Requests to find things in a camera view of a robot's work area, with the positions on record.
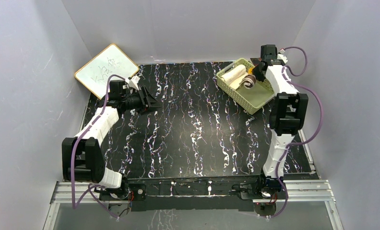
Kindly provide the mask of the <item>white towel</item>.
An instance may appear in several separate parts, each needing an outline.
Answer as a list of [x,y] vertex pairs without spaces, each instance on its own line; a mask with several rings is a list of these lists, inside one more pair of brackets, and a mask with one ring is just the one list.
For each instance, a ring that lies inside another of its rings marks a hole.
[[233,90],[236,90],[240,87],[242,80],[247,75],[247,68],[245,65],[241,64],[223,74],[221,78],[229,87],[231,87]]

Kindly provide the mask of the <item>wood framed whiteboard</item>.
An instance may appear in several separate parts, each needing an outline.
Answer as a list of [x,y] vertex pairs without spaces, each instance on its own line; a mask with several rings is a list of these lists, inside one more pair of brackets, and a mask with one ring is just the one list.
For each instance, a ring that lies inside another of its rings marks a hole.
[[77,72],[75,78],[93,95],[101,99],[106,94],[108,78],[115,74],[127,81],[139,71],[135,64],[116,45],[110,44]]

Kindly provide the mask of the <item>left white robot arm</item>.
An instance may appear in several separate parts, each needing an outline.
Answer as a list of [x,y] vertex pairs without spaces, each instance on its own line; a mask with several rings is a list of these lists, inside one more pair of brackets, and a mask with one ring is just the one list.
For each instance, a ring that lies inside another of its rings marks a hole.
[[62,142],[64,180],[91,182],[104,188],[102,194],[115,199],[127,198],[130,193],[127,179],[105,166],[101,144],[126,111],[134,110],[139,115],[145,115],[158,108],[158,101],[146,86],[136,90],[123,80],[111,80],[89,123],[80,133]]

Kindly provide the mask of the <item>orange towel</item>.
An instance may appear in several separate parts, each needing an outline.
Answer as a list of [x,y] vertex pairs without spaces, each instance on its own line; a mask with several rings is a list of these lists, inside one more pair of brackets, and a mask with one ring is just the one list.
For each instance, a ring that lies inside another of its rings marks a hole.
[[249,68],[245,74],[245,76],[242,78],[240,85],[243,86],[246,89],[251,89],[254,87],[256,83],[256,76],[253,73],[255,68]]

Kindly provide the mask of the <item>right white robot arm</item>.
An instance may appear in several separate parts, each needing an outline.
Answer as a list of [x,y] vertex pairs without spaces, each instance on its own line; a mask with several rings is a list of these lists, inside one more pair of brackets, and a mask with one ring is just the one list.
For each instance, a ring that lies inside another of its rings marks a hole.
[[262,198],[273,197],[283,188],[289,145],[303,127],[308,105],[308,96],[293,86],[286,69],[286,58],[276,45],[262,45],[260,62],[251,70],[258,81],[267,80],[274,91],[269,116],[271,143],[256,184],[256,193]]

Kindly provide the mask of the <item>green plastic basket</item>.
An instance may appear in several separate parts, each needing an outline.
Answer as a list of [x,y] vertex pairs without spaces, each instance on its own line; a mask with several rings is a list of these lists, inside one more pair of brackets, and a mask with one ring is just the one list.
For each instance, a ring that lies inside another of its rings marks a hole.
[[216,76],[218,87],[252,115],[274,97],[274,91],[267,80],[253,81],[248,73],[250,68],[254,68],[254,65],[239,58],[220,70]]

